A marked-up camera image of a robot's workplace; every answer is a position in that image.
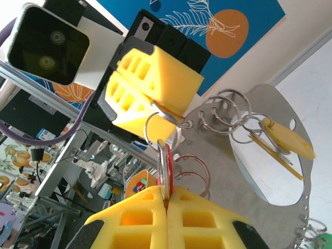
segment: purple cable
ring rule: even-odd
[[[5,40],[10,36],[10,33],[12,31],[12,28],[15,24],[15,19],[13,19],[10,23],[8,23],[1,31],[0,31],[0,47],[2,44],[5,42]],[[90,104],[90,101],[92,100],[92,97],[94,96],[94,93],[92,93],[88,99],[85,101],[81,111],[79,112],[73,126],[63,135],[57,137],[56,139],[51,139],[51,140],[34,140],[34,139],[27,139],[25,137],[21,137],[14,133],[13,131],[9,130],[1,121],[0,121],[0,131],[6,135],[7,137],[10,137],[11,139],[22,143],[22,144],[27,144],[27,145],[33,145],[33,146],[47,146],[47,145],[52,145],[52,144],[57,144],[63,140],[66,140],[69,138],[73,133],[77,130],[79,124],[81,123],[83,119],[83,115],[88,109],[88,106]]]

